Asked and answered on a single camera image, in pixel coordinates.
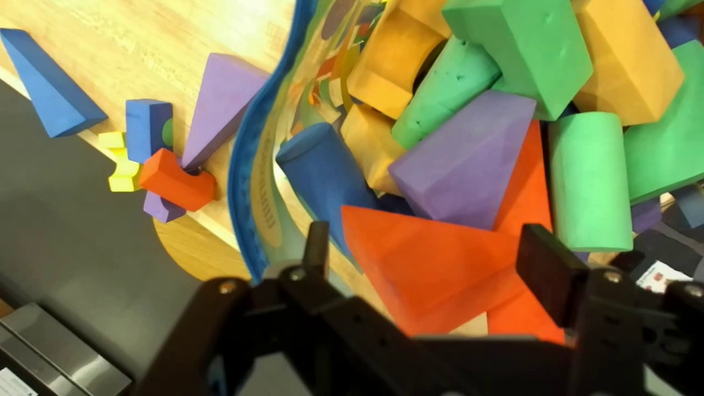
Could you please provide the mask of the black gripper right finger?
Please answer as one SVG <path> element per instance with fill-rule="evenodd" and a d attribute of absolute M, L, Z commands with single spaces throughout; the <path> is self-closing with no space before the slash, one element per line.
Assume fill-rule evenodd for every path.
<path fill-rule="evenodd" d="M 558 328 L 575 325 L 587 267 L 544 225 L 521 226 L 517 272 Z"/>

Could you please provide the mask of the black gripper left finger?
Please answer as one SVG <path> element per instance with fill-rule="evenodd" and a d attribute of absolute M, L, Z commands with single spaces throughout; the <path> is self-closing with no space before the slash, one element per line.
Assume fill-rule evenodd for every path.
<path fill-rule="evenodd" d="M 321 219 L 315 219 L 308 226 L 302 267 L 312 274 L 326 274 L 329 248 L 331 248 L 331 226 Z"/>

